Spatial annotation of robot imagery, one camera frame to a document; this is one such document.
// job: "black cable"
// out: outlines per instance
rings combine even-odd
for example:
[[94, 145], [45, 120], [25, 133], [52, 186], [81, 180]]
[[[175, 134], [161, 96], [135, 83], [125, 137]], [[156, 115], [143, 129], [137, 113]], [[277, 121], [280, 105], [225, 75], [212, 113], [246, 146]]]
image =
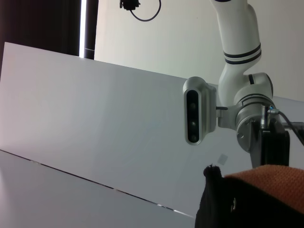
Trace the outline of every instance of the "black cable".
[[162, 2], [161, 2], [161, 0], [159, 0], [160, 1], [160, 6], [159, 6], [159, 8], [158, 8], [158, 11], [156, 12], [156, 14], [152, 17], [152, 18], [150, 18], [150, 19], [147, 19], [147, 20], [143, 20], [143, 19], [140, 19], [140, 18], [138, 18], [133, 12], [132, 12], [132, 10], [130, 10], [130, 12], [132, 13], [132, 15], [136, 18], [136, 19], [138, 19], [138, 20], [140, 20], [140, 21], [143, 21], [143, 22], [148, 22], [148, 21], [151, 21], [151, 20], [153, 20], [154, 18], [156, 18], [156, 16], [158, 15], [158, 13], [161, 11], [161, 7], [162, 7]]
[[279, 114], [285, 119], [285, 121], [287, 122], [287, 124], [290, 126], [290, 128], [294, 131], [295, 135], [298, 137], [298, 139], [300, 140], [300, 142], [302, 143], [302, 145], [304, 146], [304, 140], [303, 138], [300, 136], [298, 130], [293, 126], [293, 124], [289, 121], [289, 119], [287, 118], [287, 116], [282, 113], [281, 111], [279, 111]]

